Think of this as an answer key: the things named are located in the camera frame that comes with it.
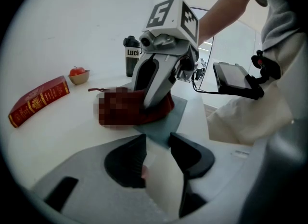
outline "fruit in bowl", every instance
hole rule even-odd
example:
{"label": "fruit in bowl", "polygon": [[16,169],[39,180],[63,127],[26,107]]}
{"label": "fruit in bowl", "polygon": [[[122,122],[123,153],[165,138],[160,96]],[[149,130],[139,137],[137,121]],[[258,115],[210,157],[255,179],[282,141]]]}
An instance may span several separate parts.
{"label": "fruit in bowl", "polygon": [[79,85],[88,81],[90,76],[90,70],[85,70],[83,67],[73,68],[68,77],[75,85]]}

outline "black cable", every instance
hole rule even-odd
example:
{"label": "black cable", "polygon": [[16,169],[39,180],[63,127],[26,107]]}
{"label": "black cable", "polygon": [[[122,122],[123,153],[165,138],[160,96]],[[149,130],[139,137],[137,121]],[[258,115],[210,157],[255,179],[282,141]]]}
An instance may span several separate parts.
{"label": "black cable", "polygon": [[203,91],[197,88],[195,82],[194,82],[194,72],[192,74],[192,87],[194,89],[194,91],[199,92],[199,93],[207,93],[207,94],[218,94],[221,95],[219,92],[207,92],[207,91]]}

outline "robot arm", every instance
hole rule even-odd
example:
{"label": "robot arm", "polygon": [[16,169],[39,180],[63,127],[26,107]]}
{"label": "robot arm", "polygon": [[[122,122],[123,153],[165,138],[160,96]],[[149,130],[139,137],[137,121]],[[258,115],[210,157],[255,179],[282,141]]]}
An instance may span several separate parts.
{"label": "robot arm", "polygon": [[133,72],[132,87],[145,90],[144,107],[158,104],[176,79],[187,79],[198,60],[199,21],[183,0],[156,6],[140,36],[144,54]]}

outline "person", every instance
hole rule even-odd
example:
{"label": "person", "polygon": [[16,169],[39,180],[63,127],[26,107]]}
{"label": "person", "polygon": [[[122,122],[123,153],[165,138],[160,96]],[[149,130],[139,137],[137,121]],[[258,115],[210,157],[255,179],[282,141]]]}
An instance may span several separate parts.
{"label": "person", "polygon": [[202,72],[203,72],[203,65],[202,65],[202,62],[201,62],[201,58],[199,58],[199,60],[196,62],[196,66],[197,66],[197,73],[196,73],[195,80],[198,81],[199,78],[202,75]]}
{"label": "person", "polygon": [[[218,0],[200,19],[199,45],[239,19],[249,1]],[[306,47],[306,34],[301,31],[296,14],[285,0],[256,2],[261,6],[269,5],[269,14],[261,32],[263,56],[278,63],[282,77],[269,79],[261,85],[265,93],[262,98],[232,99],[207,117],[211,140],[251,145],[293,120],[279,82],[288,73],[299,49]]]}

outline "device screen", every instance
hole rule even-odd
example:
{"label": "device screen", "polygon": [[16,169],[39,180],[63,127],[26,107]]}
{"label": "device screen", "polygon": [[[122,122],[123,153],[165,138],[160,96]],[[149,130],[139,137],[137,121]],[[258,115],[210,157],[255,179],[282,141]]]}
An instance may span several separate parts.
{"label": "device screen", "polygon": [[244,73],[238,66],[219,64],[228,85],[251,89]]}

